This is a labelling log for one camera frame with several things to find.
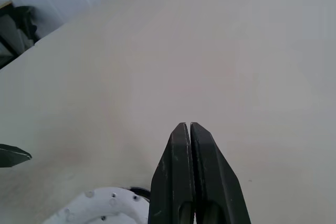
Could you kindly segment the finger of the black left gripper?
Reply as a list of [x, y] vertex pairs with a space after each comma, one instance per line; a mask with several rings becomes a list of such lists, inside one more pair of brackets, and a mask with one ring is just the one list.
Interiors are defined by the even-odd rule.
[[0, 144], [0, 168], [8, 168], [31, 160], [30, 153], [11, 145]]

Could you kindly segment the round motor lid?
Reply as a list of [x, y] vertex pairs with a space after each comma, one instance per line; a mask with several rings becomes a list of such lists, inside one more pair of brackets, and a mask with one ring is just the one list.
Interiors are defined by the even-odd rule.
[[42, 224], [148, 224], [150, 191], [103, 187], [86, 191]]

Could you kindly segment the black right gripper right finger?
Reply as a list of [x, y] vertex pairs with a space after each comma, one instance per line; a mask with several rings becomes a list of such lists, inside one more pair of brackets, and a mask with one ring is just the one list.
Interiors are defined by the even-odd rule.
[[197, 224], [251, 224], [239, 180], [211, 133], [191, 123]]

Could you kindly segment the dark cluttered shelf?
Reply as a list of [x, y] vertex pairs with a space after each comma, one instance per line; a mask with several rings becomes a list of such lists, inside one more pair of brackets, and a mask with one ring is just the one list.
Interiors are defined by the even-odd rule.
[[[40, 40], [37, 35], [37, 26], [33, 24], [35, 8], [33, 6], [15, 7], [12, 1], [2, 1], [0, 4], [0, 18], [8, 15], [15, 23], [16, 30], [21, 30], [23, 34], [33, 42], [33, 45]], [[0, 34], [0, 45], [3, 46], [9, 55], [4, 55], [0, 59], [0, 70], [6, 67], [20, 56], [20, 53]]]

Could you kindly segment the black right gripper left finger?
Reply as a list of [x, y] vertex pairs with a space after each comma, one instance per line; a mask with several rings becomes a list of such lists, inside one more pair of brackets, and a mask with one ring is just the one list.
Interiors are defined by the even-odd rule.
[[151, 181], [148, 224], [194, 223], [194, 174], [186, 123], [179, 123]]

